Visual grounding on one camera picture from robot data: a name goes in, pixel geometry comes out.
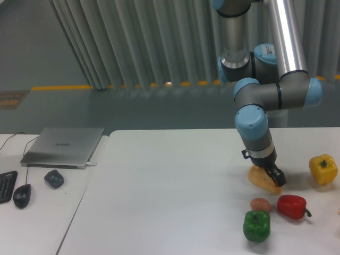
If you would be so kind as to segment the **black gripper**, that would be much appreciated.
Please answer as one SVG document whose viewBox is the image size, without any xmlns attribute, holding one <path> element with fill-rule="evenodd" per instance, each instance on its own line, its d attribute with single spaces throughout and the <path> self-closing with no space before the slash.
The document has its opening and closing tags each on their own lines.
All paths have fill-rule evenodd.
<svg viewBox="0 0 340 255">
<path fill-rule="evenodd" d="M 282 187 L 287 183 L 284 172 L 275 164 L 277 158 L 275 149 L 265 158 L 252 157 L 246 150 L 242 150 L 241 153 L 244 159 L 250 159 L 254 165 L 265 168 L 267 175 L 273 180 L 276 187 Z"/>
</svg>

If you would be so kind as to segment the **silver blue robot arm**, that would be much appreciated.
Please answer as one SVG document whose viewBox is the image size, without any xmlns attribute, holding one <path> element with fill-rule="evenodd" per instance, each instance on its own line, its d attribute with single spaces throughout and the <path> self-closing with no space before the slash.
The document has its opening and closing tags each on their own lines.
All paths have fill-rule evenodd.
<svg viewBox="0 0 340 255">
<path fill-rule="evenodd" d="M 245 34 L 246 14 L 252 2 L 212 1 L 211 7 L 225 25 L 218 71 L 223 80 L 235 84 L 235 125 L 245 146 L 243 157 L 263 168 L 280 187 L 286 178 L 275 163 L 267 113 L 316 106 L 322 99 L 322 86 L 308 74 L 293 2 L 263 4 L 268 10 L 273 42 L 253 51 L 246 47 Z"/>
</svg>

